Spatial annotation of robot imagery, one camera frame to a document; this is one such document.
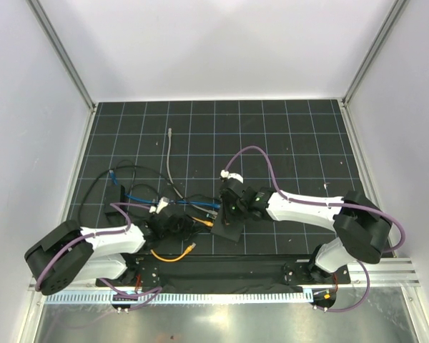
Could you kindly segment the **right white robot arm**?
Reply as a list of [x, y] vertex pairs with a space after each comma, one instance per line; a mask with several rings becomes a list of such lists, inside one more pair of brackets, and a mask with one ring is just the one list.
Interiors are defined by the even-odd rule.
[[392, 222], [365, 195], [349, 191], [343, 197], [309, 197], [263, 187], [255, 191], [235, 178], [220, 187], [223, 224], [242, 219], [301, 222], [328, 229], [336, 238], [311, 254], [303, 273], [324, 283], [351, 262], [377, 264], [383, 255]]

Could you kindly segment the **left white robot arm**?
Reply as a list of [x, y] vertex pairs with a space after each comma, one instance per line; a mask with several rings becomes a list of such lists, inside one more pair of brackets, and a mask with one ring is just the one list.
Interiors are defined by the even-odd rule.
[[73, 282], [114, 279], [129, 286], [137, 278], [137, 268], [124, 257], [150, 250], [167, 237], [189, 238], [195, 222], [177, 205], [138, 204], [142, 217], [129, 213], [131, 204], [110, 205], [122, 218], [113, 226], [91, 228], [66, 220], [33, 244], [25, 253], [35, 290], [44, 296], [60, 292]]

